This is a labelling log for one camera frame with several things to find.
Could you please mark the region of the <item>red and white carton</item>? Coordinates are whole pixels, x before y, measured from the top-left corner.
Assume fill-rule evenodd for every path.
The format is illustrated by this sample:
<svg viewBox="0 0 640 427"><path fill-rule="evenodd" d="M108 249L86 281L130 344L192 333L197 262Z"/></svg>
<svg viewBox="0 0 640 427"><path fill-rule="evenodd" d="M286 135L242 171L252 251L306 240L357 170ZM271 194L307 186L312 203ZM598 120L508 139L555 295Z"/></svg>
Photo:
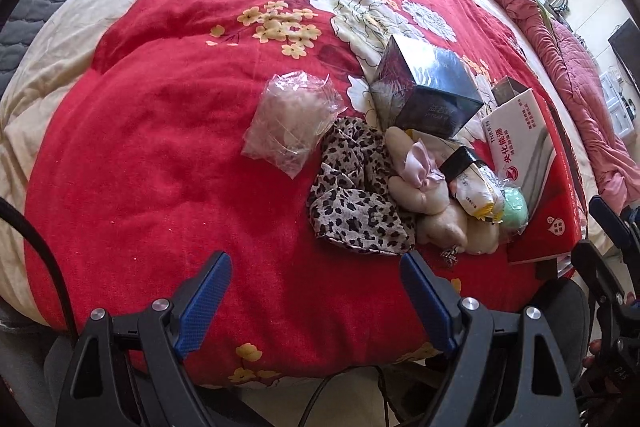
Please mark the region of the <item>red and white carton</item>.
<svg viewBox="0 0 640 427"><path fill-rule="evenodd" d="M530 215L544 194L555 148L532 89L510 98L482 119L495 173L517 187Z"/></svg>

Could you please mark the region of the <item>clear plastic bag with fluff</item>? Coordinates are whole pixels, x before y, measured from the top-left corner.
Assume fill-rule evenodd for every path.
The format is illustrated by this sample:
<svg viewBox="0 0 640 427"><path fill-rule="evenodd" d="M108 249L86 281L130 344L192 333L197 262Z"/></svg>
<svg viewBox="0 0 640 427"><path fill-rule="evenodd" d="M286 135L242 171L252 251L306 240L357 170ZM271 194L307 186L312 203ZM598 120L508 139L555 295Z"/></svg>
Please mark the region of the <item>clear plastic bag with fluff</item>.
<svg viewBox="0 0 640 427"><path fill-rule="evenodd" d="M295 178L322 136L346 109L330 77L308 72L273 76L260 96L242 154Z"/></svg>

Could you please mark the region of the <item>white drawer cabinet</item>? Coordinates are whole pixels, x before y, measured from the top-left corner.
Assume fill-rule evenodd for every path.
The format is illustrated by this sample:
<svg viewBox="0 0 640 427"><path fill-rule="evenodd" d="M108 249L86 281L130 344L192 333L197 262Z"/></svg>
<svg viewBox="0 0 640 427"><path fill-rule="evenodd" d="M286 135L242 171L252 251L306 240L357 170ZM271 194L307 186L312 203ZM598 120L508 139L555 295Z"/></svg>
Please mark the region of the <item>white drawer cabinet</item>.
<svg viewBox="0 0 640 427"><path fill-rule="evenodd" d="M624 97L618 79L610 70L602 72L600 81L614 132L626 145L630 145L637 138L630 102Z"/></svg>

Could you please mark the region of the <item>white yellow snack packet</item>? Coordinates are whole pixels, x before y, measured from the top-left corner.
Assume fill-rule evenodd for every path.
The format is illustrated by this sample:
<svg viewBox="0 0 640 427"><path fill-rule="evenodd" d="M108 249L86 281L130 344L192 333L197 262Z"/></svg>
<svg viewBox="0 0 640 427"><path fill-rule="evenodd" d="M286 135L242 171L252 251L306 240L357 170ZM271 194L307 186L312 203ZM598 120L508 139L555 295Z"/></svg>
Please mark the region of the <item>white yellow snack packet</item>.
<svg viewBox="0 0 640 427"><path fill-rule="evenodd" d="M439 170L451 196L469 216L491 223L502 221L506 200L500 181L469 147L458 147Z"/></svg>

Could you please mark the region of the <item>black square gift box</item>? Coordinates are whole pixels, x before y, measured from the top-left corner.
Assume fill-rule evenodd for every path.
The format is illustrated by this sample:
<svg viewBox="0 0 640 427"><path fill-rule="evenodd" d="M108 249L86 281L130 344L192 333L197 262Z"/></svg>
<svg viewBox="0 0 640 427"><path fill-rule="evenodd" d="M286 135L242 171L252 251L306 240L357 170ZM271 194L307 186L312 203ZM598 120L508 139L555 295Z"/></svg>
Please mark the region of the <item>black square gift box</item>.
<svg viewBox="0 0 640 427"><path fill-rule="evenodd" d="M453 138L484 102L454 51L393 35L370 82L378 125Z"/></svg>

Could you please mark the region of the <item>green egg-shaped sponge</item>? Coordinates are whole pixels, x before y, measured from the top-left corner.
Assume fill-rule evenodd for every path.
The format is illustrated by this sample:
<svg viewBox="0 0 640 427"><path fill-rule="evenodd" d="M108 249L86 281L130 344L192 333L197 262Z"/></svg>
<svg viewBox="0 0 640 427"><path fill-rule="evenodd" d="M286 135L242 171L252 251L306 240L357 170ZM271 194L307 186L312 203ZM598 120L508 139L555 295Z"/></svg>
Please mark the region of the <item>green egg-shaped sponge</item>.
<svg viewBox="0 0 640 427"><path fill-rule="evenodd" d="M506 186L503 198L503 228L509 232L523 230L528 225L528 207L524 195L517 187Z"/></svg>

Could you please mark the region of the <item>cream plush toy pink bow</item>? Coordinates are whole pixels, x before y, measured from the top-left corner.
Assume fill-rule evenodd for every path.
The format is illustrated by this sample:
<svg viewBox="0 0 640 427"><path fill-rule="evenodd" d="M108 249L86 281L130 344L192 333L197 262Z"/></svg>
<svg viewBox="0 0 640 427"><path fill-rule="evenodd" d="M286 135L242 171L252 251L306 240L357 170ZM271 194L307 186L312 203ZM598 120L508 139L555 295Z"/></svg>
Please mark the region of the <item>cream plush toy pink bow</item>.
<svg viewBox="0 0 640 427"><path fill-rule="evenodd" d="M416 243L470 255L492 254L498 249L498 225L469 215L450 196L445 176L421 141L390 127L384 143L395 170L388 179L390 196L416 215Z"/></svg>

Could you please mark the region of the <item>dark shallow tray box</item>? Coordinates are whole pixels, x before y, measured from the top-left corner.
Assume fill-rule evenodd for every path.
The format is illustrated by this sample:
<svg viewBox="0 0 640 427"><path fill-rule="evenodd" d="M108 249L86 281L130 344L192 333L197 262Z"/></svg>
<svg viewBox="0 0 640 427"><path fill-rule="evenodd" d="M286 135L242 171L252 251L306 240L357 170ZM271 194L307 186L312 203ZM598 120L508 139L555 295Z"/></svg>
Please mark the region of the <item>dark shallow tray box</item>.
<svg viewBox="0 0 640 427"><path fill-rule="evenodd" d="M492 88L492 93L499 107L527 89L536 93L556 156L539 205L532 215L528 213L528 225L509 234L506 259L511 265L562 259L570 254L586 231L582 179L572 144L553 103L537 90L527 88L511 77L500 80Z"/></svg>

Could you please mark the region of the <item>leopard print cloth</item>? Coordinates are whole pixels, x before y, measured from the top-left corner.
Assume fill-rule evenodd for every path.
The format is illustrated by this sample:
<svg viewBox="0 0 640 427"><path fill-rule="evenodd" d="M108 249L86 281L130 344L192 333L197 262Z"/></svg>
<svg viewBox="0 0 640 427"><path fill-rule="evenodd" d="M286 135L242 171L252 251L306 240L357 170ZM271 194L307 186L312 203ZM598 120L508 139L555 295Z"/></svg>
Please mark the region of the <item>leopard print cloth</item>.
<svg viewBox="0 0 640 427"><path fill-rule="evenodd" d="M416 246L416 221L390 196L395 174L384 135L360 118L338 118L321 142L307 199L319 239L359 254L401 255Z"/></svg>

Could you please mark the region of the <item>pink quilted comforter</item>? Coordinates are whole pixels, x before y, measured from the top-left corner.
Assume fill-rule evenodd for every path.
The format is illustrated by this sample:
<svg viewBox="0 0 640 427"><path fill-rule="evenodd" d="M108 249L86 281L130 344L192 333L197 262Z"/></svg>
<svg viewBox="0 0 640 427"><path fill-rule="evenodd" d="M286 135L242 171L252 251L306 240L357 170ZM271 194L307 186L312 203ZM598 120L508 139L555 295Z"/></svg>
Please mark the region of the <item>pink quilted comforter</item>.
<svg viewBox="0 0 640 427"><path fill-rule="evenodd" d="M639 166L614 131L596 63L536 0L495 0L535 49L584 143L599 195L616 212L639 200Z"/></svg>

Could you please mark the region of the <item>black wall television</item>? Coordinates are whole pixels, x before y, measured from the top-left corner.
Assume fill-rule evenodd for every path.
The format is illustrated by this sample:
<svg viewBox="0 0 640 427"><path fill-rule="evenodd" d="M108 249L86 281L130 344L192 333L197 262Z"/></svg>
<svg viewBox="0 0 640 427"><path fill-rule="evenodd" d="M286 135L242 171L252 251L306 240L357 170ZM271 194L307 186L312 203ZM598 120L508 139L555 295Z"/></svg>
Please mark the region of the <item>black wall television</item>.
<svg viewBox="0 0 640 427"><path fill-rule="evenodd" d="M634 89L640 89L640 30L631 19L625 20L608 37L608 44L622 63Z"/></svg>

